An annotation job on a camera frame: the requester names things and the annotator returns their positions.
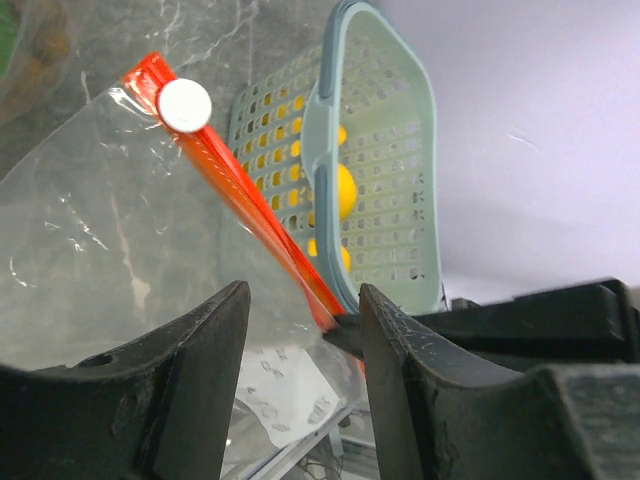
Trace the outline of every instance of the gray marble surface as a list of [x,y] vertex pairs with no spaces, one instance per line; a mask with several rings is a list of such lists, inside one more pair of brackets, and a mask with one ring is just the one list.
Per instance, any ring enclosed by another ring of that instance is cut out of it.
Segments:
[[335,0],[109,0],[97,2],[60,88],[47,104],[0,127],[0,177],[147,53],[209,91],[211,124],[226,137],[235,95],[322,39]]

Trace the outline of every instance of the white round button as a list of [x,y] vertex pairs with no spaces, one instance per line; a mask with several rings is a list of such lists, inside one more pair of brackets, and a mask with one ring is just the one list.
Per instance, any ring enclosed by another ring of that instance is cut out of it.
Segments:
[[211,97],[204,87],[186,78],[167,83],[158,95],[162,120],[178,132],[201,130],[209,122],[212,110]]

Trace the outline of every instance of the white wall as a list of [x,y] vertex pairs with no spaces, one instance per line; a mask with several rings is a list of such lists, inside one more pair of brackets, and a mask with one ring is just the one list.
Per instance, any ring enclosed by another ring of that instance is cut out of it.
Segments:
[[640,284],[640,1],[381,3],[435,88],[447,294]]

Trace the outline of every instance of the clear plastic bag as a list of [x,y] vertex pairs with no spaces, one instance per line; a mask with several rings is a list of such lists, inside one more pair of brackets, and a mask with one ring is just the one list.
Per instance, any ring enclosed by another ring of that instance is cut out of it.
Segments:
[[0,0],[0,125],[55,91],[94,3]]
[[[230,254],[217,248],[220,220],[230,214],[125,89],[98,95],[0,182],[0,361],[73,365],[189,311],[242,274],[217,268]],[[234,228],[255,248],[233,252],[247,261],[241,270],[251,276],[240,279],[249,281],[252,305],[238,392],[246,406],[236,401],[227,470],[303,435],[292,425],[311,418],[318,401],[323,415],[308,431],[364,390],[357,363],[322,341],[300,286],[271,286],[280,265],[242,224]],[[298,315],[284,315],[283,306]],[[288,424],[274,425],[251,391],[252,382],[271,379],[248,372],[282,357],[282,376],[275,366],[271,373],[286,388],[272,400]],[[310,378],[321,385],[310,388]]]

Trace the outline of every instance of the green object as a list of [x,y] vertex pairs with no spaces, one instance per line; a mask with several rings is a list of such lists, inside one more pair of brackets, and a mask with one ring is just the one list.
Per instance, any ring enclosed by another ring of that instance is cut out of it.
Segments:
[[7,0],[0,0],[0,79],[9,70],[17,36],[18,25],[13,8]]
[[[362,283],[374,284],[408,314],[441,306],[435,116],[419,60],[362,0],[338,3],[323,46],[249,86],[234,103],[230,148],[303,251],[316,238],[312,261],[352,313]],[[340,125],[348,139],[338,147]],[[340,163],[358,187],[356,208],[342,222]],[[306,175],[292,176],[295,168]],[[238,248],[230,236],[223,241]],[[342,245],[351,255],[350,272]]]

